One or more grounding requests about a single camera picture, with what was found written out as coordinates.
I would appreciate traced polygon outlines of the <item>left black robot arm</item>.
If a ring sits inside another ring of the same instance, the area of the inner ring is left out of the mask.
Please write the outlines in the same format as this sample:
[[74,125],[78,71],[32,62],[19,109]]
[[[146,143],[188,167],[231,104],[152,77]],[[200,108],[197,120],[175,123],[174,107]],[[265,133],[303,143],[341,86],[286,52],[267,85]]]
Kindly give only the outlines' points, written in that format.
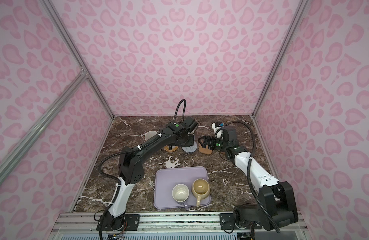
[[[194,133],[198,122],[192,117],[183,121],[173,120],[144,143],[104,158],[97,166],[100,175],[116,181],[116,189],[110,204],[98,220],[99,232],[120,230],[125,225],[126,204],[134,186],[144,178],[143,164],[154,153],[165,146],[190,147],[194,143]],[[111,158],[119,156],[117,176],[107,174],[102,165]]]

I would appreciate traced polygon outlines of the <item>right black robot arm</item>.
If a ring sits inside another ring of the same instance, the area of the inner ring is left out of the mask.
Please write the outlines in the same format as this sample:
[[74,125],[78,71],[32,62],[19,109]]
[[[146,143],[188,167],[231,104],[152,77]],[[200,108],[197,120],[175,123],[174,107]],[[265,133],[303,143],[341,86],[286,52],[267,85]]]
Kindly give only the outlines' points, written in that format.
[[239,143],[235,128],[217,126],[213,129],[214,136],[198,139],[200,149],[223,152],[226,160],[246,175],[256,201],[256,205],[242,204],[234,208],[235,225],[251,229],[259,225],[266,231],[280,232],[281,228],[297,223],[299,215],[291,184],[268,173],[254,159],[254,151]]

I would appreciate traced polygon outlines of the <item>cork flower shaped coaster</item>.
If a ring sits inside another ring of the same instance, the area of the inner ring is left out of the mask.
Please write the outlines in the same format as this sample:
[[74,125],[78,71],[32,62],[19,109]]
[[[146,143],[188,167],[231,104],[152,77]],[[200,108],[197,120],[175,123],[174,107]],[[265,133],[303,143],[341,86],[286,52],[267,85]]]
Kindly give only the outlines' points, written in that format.
[[206,145],[206,148],[199,146],[199,152],[206,155],[211,155],[213,153],[213,151],[208,148],[208,145]]

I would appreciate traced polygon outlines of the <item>blue grey woven coaster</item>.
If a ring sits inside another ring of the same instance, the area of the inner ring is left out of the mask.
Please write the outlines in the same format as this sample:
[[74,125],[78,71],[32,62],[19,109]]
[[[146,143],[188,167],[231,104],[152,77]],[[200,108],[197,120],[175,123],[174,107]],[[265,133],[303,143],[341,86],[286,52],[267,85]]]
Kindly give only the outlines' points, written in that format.
[[186,153],[194,153],[198,148],[198,145],[196,142],[193,142],[193,144],[190,147],[182,147],[182,150]]

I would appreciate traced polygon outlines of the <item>white speckled mug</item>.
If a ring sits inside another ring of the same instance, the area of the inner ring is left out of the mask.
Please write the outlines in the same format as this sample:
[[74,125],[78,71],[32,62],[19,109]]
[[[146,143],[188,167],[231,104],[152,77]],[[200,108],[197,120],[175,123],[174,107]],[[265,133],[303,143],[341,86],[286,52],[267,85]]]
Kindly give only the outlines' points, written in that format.
[[156,131],[148,131],[145,135],[144,135],[144,139],[146,141],[148,141],[149,139],[151,139],[152,137],[154,137],[155,135],[157,135],[158,132]]

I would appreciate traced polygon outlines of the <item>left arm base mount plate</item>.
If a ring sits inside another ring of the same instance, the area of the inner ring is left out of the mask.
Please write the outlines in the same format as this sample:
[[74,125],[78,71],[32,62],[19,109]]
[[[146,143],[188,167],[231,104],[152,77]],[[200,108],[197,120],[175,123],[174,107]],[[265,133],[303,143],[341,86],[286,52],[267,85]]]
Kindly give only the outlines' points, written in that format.
[[104,217],[99,218],[96,230],[99,232],[108,231],[136,231],[139,225],[140,215],[123,214],[119,217],[113,217],[110,213],[105,213]]

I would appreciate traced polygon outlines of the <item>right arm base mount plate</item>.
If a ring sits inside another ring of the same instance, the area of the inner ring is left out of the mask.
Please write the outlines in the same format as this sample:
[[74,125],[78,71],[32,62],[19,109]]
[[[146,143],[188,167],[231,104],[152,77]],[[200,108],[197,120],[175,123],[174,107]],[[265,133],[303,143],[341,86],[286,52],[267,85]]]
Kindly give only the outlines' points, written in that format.
[[220,226],[222,230],[250,230],[254,224],[255,230],[261,230],[262,224],[258,222],[258,217],[253,214],[239,214],[238,212],[220,213]]

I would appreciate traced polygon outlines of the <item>beige yellow mug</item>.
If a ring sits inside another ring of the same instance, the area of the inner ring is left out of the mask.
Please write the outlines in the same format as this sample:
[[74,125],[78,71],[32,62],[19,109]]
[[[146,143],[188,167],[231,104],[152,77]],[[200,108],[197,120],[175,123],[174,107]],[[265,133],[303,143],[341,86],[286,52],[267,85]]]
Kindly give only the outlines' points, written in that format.
[[210,195],[210,185],[205,179],[196,179],[192,185],[192,194],[196,198],[196,207],[201,205],[201,201]]

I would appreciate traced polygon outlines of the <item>orange rattan round coaster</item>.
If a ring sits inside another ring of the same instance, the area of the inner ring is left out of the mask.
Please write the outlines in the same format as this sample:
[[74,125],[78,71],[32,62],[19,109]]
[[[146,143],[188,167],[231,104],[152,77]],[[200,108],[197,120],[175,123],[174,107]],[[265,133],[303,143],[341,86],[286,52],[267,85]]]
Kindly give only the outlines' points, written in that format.
[[169,153],[175,152],[177,151],[177,149],[178,149],[178,146],[165,146],[164,147],[164,150]]

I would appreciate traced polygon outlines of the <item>white mug grey handle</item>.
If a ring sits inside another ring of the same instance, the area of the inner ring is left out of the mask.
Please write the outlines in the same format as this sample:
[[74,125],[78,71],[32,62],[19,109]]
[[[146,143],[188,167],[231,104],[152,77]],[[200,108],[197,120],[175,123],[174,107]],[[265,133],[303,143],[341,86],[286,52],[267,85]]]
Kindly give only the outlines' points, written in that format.
[[174,186],[171,192],[172,198],[178,203],[183,205],[185,210],[187,211],[189,209],[187,200],[190,195],[190,191],[188,187],[184,184],[178,184]]

